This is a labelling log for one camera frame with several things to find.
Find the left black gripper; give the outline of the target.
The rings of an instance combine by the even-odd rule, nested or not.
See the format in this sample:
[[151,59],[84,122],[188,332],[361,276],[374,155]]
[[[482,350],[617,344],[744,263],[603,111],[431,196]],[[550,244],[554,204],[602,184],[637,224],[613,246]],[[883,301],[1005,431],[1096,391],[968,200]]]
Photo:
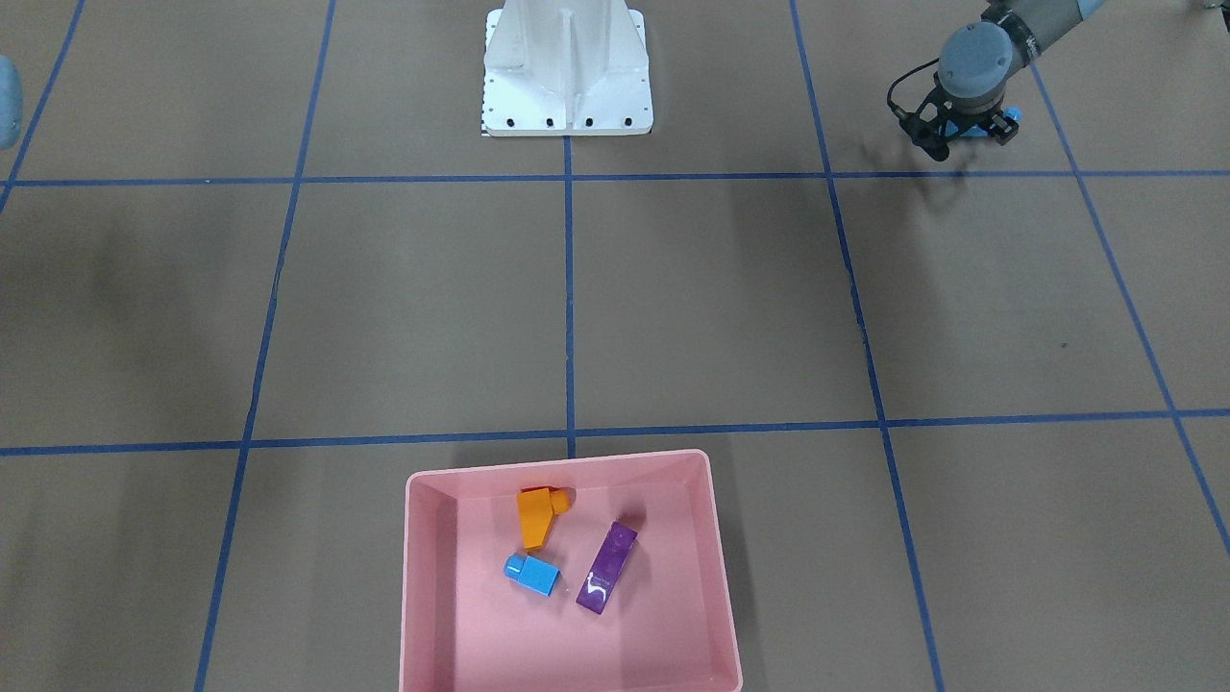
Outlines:
[[[1002,111],[1002,101],[990,104],[988,109],[979,112],[962,112],[957,109],[956,101],[950,98],[943,87],[935,86],[920,104],[920,109],[907,112],[903,117],[903,132],[909,136],[911,144],[922,149],[929,159],[945,161],[950,157],[950,143],[958,136],[945,136],[948,123],[956,123],[959,132],[967,130],[972,124],[980,124],[988,118]],[[1007,144],[1014,136],[990,136],[1000,145]]]

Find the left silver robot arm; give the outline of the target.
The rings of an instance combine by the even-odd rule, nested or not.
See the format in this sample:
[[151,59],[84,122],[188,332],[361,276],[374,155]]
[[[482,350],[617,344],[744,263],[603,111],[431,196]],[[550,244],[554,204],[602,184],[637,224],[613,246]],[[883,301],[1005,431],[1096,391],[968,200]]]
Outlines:
[[957,28],[931,68],[934,87],[918,109],[886,102],[902,132],[934,161],[947,161],[950,143],[980,132],[1002,145],[1020,122],[1002,108],[1009,80],[1093,17],[1101,1],[989,1],[970,25]]

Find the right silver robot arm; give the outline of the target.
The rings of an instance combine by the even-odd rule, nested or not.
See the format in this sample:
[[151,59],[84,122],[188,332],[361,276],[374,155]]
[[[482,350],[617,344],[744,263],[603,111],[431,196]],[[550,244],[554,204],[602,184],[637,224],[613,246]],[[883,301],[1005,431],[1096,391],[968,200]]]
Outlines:
[[23,127],[25,90],[18,68],[9,57],[0,57],[0,147],[14,147]]

